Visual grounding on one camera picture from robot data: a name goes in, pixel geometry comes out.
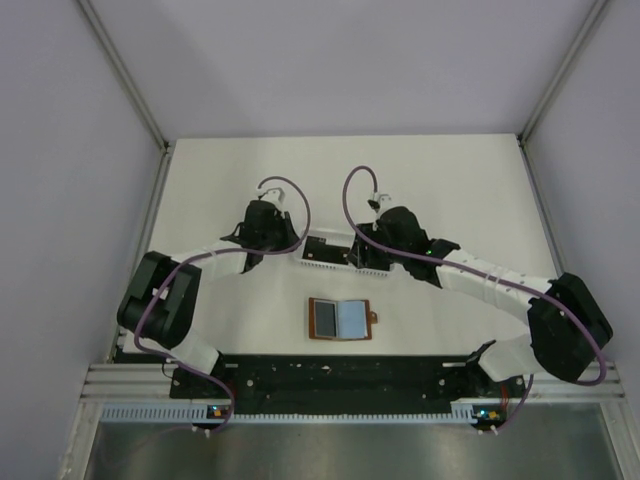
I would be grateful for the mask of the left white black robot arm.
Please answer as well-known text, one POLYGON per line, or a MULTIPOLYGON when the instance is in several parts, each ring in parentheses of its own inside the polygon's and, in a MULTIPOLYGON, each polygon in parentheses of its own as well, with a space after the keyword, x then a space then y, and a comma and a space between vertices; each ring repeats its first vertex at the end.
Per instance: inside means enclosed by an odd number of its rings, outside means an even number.
POLYGON ((253 200, 231 234, 191 253, 171 257, 146 253, 117 311, 120 327, 159 350, 147 353, 171 357, 194 370, 192 384, 205 396, 226 387, 227 374, 216 366, 221 353, 192 327, 199 287, 252 270, 265 252, 290 252, 300 244, 290 214, 277 201, 253 200))

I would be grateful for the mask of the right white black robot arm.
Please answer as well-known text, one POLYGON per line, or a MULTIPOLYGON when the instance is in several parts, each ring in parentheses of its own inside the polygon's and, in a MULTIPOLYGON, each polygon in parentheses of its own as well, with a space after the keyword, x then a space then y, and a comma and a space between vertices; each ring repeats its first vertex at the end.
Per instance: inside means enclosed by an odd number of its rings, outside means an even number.
POLYGON ((564 273, 556 279, 518 273, 484 261, 445 239, 431 239, 417 217, 404 206, 386 207, 372 200, 376 219, 355 226, 352 263, 368 267, 401 266, 411 278, 436 288, 480 300, 519 320, 526 333, 491 340, 474 352, 466 380, 476 394, 487 396, 503 380, 548 373, 576 385, 597 362, 593 384, 606 377, 604 346, 612 328, 585 282, 564 273))

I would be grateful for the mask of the brown leather card holder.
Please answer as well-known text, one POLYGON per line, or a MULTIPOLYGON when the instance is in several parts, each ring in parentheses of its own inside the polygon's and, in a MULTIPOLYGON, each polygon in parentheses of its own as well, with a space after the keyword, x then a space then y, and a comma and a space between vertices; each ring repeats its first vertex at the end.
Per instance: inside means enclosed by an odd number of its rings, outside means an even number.
POLYGON ((378 323, 378 314, 371 309, 369 300, 328 300, 309 298, 307 305, 308 336, 323 341, 367 341, 373 336, 373 326, 378 323), (335 337, 318 337, 314 329, 314 305, 329 302, 336 305, 337 334, 335 337))

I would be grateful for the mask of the black credit card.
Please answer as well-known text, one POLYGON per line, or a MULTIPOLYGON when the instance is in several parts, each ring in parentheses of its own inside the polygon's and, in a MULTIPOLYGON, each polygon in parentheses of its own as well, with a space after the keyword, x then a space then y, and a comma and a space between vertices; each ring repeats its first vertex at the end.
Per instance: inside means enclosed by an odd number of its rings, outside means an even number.
POLYGON ((337 334, 336 305, 316 302, 314 305, 314 329, 318 337, 332 338, 337 334))
POLYGON ((348 253, 349 248, 346 246, 330 244, 324 237, 308 236, 302 258, 332 265, 347 265, 348 253))

